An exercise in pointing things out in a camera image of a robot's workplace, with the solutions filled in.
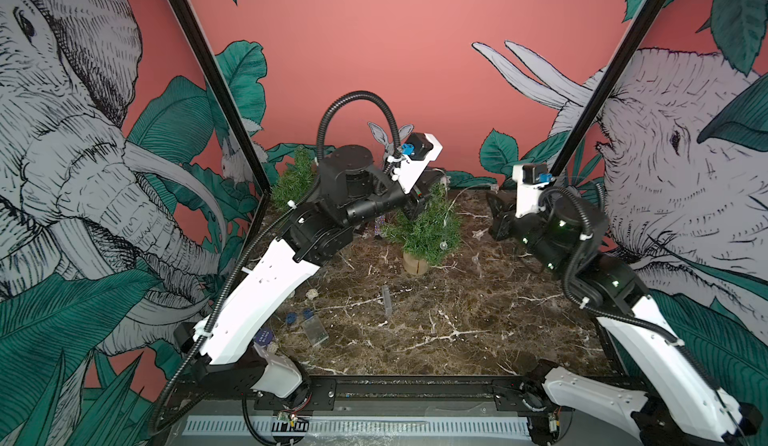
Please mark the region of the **small green christmas tree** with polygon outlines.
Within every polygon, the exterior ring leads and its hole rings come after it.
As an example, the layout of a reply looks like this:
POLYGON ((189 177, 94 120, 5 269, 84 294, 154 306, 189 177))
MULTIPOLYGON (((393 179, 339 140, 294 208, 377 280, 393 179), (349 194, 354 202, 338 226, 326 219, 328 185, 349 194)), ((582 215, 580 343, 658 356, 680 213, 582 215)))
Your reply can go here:
POLYGON ((430 193, 416 219, 398 212, 382 228, 385 240, 401 246, 404 270, 412 276, 423 276, 430 268, 442 266, 461 242, 461 219, 447 197, 448 188, 438 182, 430 193))

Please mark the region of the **clear plastic battery box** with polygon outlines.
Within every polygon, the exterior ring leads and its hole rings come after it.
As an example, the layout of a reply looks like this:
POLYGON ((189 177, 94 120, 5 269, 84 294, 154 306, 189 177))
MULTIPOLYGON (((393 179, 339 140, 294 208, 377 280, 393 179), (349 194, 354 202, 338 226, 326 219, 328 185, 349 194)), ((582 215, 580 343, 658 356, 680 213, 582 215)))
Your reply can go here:
POLYGON ((302 329, 312 347, 318 347, 329 339, 329 334, 317 316, 311 316, 302 322, 302 329))

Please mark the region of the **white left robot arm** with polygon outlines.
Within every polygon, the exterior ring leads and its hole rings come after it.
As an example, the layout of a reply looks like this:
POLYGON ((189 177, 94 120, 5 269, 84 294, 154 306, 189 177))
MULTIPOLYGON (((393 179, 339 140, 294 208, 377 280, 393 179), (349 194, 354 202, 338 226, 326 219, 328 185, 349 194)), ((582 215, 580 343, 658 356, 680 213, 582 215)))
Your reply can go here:
POLYGON ((423 212, 439 179, 430 165, 442 150, 432 134, 413 132, 402 138, 390 108, 374 93, 355 91, 333 102, 318 126, 313 186, 273 223, 278 233, 248 273, 242 269, 257 244, 251 242, 245 248, 212 313, 196 324, 177 328, 175 337, 185 357, 155 402, 149 436, 166 431, 198 404, 193 399, 174 415, 165 414, 166 403, 185 372, 194 377, 204 395, 227 393, 246 401, 266 393, 280 399, 288 411, 307 405, 309 376, 295 361, 256 346, 257 332, 292 292, 352 242, 357 226, 395 210, 410 219, 423 212), (326 150, 332 119, 356 101, 377 106, 389 125, 393 152, 382 168, 363 146, 326 150))

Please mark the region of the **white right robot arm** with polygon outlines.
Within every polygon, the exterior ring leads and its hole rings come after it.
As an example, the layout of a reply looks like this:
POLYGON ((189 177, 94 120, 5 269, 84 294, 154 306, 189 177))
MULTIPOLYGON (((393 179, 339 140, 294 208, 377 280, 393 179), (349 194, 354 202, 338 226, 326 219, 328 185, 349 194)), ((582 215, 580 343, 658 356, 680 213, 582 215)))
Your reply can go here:
POLYGON ((701 366, 663 316, 648 287, 622 260, 601 252, 603 210, 558 187, 522 184, 511 198, 491 192, 489 229, 514 239, 559 280, 564 297, 627 351, 652 390, 583 378, 544 361, 528 383, 545 405, 581 411, 643 445, 744 445, 763 422, 701 366))

